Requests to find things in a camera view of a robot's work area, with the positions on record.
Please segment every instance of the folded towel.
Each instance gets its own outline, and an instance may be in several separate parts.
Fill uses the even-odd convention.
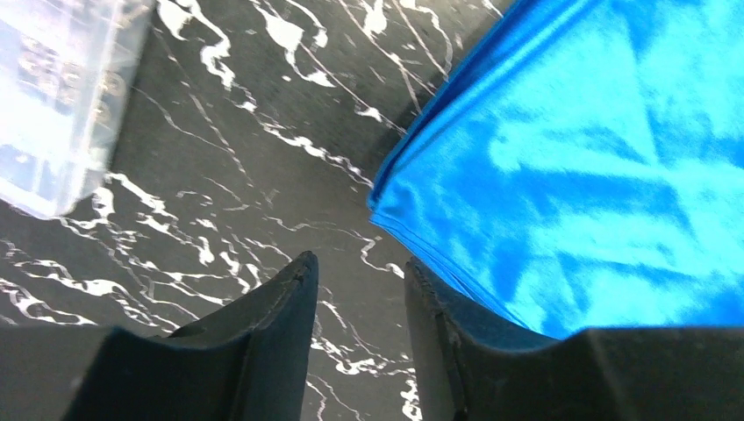
[[[744,0],[521,0],[368,205],[448,284],[558,339],[744,325]]]

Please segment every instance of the microfiber cloth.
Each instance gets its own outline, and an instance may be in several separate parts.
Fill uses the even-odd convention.
[[[744,325],[744,0],[517,1],[371,221],[534,332]]]

